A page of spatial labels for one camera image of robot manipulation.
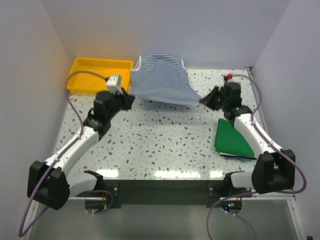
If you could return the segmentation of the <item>green tank top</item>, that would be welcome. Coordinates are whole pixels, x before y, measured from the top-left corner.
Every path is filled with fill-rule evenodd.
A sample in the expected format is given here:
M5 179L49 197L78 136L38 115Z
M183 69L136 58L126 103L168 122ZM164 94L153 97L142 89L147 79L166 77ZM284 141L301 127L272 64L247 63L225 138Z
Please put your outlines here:
M245 138L225 119L217 122L214 147L222 155L256 158Z

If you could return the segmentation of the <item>blue striped tank top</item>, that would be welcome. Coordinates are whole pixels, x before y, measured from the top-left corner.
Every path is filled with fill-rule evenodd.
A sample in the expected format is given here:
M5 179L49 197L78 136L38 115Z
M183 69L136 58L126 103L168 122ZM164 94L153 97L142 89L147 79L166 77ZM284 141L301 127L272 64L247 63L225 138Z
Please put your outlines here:
M130 79L130 94L145 100L192 106L201 97L190 86L189 75L181 58L150 53L141 55Z

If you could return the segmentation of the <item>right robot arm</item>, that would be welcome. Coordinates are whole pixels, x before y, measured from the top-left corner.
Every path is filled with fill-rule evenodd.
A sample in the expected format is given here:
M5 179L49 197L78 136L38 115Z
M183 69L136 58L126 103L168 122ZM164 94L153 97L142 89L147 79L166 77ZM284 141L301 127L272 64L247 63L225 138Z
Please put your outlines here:
M296 160L292 150L283 150L272 142L264 129L257 124L252 110L242 103L241 85L226 82L199 101L211 110L223 111L223 116L244 137L256 158L252 172L238 171L228 173L230 179L223 183L223 192L235 196L241 188L254 189L259 194L289 190L295 184L295 166L289 162Z

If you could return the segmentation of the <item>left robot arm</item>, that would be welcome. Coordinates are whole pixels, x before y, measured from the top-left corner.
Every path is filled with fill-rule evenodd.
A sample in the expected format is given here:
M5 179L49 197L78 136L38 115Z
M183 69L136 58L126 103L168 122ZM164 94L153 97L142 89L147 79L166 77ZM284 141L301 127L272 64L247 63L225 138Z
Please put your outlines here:
M99 196L104 190L103 176L85 170L89 176L79 183L69 183L67 176L80 158L96 145L111 128L111 120L119 111L132 108L135 97L125 90L121 94L100 91L93 107L82 121L79 131L57 153L45 161L35 161L29 168L27 197L54 210L61 209L69 197L88 192Z

